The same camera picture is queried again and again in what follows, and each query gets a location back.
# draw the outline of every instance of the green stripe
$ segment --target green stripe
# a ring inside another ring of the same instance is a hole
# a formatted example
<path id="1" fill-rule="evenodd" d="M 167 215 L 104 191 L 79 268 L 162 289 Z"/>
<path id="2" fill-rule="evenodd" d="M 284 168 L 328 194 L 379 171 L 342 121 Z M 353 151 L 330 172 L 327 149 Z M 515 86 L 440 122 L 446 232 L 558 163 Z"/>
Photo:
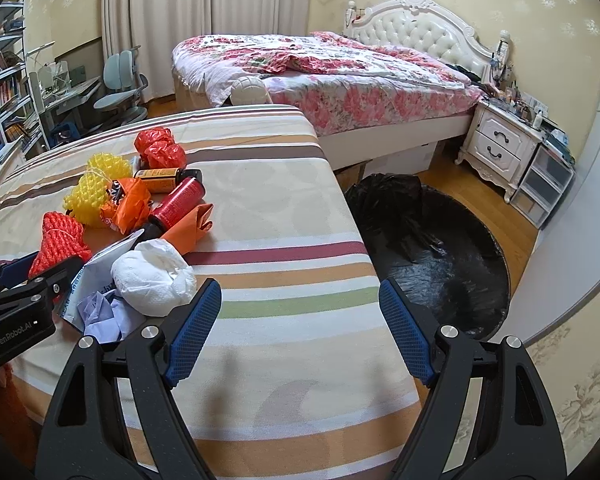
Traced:
<path id="1" fill-rule="evenodd" d="M 264 301 L 223 301 L 218 315 L 221 319 L 244 317 L 292 316 L 338 310 L 378 301 L 378 288 L 368 286 L 358 290 L 336 292 L 308 298 L 288 298 L 287 300 Z"/>

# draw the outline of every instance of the office chair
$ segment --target office chair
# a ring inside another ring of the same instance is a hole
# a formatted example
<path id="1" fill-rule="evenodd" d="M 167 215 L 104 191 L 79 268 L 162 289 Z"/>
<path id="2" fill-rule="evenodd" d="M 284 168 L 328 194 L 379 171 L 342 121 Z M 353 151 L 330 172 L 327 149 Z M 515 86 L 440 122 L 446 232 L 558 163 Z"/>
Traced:
<path id="1" fill-rule="evenodd" d="M 134 62 L 134 53 L 138 46 L 131 50 L 123 50 L 107 59 L 104 65 L 102 79 L 105 86 L 113 93 L 98 99 L 93 108 L 99 112 L 117 110 L 113 117 L 104 123 L 92 128 L 89 133 L 110 130 L 124 124 L 137 123 L 146 118 L 146 108 L 139 106 L 141 92 L 149 81 L 144 74 L 138 73 L 138 66 Z"/>

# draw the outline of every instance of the crumpled purple paper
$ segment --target crumpled purple paper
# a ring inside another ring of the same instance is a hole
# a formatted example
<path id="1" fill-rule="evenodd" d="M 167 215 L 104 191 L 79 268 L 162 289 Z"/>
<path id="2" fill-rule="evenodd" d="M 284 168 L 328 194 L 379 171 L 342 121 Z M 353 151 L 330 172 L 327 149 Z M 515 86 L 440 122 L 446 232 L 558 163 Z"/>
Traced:
<path id="1" fill-rule="evenodd" d="M 146 320 L 115 289 L 88 295 L 78 303 L 77 311 L 84 321 L 84 335 L 93 336 L 101 344 L 123 340 Z"/>

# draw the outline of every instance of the floral bedding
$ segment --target floral bedding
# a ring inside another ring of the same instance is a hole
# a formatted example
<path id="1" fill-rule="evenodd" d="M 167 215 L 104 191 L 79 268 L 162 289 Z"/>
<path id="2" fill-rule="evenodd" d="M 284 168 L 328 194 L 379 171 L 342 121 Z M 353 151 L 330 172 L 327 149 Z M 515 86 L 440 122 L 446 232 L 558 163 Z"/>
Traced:
<path id="1" fill-rule="evenodd" d="M 276 104 L 300 108 L 318 136 L 447 117 L 482 91 L 442 62 L 403 46 L 369 46 L 332 32 L 309 37 L 199 36 L 173 51 L 194 92 L 221 106 L 232 83 L 259 75 Z"/>

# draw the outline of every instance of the trash can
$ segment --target trash can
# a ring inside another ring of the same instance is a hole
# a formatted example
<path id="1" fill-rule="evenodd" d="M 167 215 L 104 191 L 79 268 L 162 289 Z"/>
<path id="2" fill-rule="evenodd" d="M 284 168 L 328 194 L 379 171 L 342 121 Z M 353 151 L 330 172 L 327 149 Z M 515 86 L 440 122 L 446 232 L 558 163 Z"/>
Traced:
<path id="1" fill-rule="evenodd" d="M 487 227 L 416 176 L 372 174 L 345 195 L 380 280 L 392 277 L 440 324 L 490 338 L 509 309 L 509 271 Z"/>

